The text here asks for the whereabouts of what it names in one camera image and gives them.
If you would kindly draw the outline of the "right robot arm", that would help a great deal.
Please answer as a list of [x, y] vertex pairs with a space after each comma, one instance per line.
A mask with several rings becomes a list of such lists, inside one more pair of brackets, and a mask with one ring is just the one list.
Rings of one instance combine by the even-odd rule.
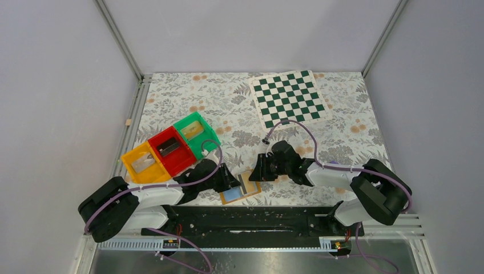
[[330, 213], [327, 226], [335, 235], [367, 220], [393, 225], [410, 205], [412, 196], [411, 189], [377, 159], [362, 166], [319, 165], [316, 159], [302, 158], [286, 141], [275, 143], [270, 152], [258, 154], [249, 179], [273, 182], [280, 175], [300, 186], [342, 188], [355, 194], [354, 199], [337, 203]]

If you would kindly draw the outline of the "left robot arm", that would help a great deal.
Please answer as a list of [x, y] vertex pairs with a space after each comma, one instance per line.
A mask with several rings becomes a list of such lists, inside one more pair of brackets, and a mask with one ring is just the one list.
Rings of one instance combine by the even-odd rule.
[[240, 185], [225, 163], [203, 159], [164, 183], [129, 187], [122, 177], [113, 177], [82, 201], [78, 212], [85, 222], [85, 233], [97, 243], [119, 232], [142, 228], [157, 228], [169, 235], [175, 231], [177, 220], [168, 213], [168, 206], [191, 202], [206, 190], [221, 193]]

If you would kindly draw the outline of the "orange card holder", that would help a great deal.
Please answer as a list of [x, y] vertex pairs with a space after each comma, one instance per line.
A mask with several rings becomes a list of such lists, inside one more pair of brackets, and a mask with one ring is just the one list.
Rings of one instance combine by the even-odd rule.
[[224, 191], [220, 194], [221, 202], [222, 202], [223, 205], [233, 203], [233, 202], [236, 202], [238, 200], [243, 200], [243, 199], [246, 199], [248, 197], [250, 197], [250, 196], [242, 197], [240, 187], [232, 188], [232, 189], [230, 189], [228, 191]]

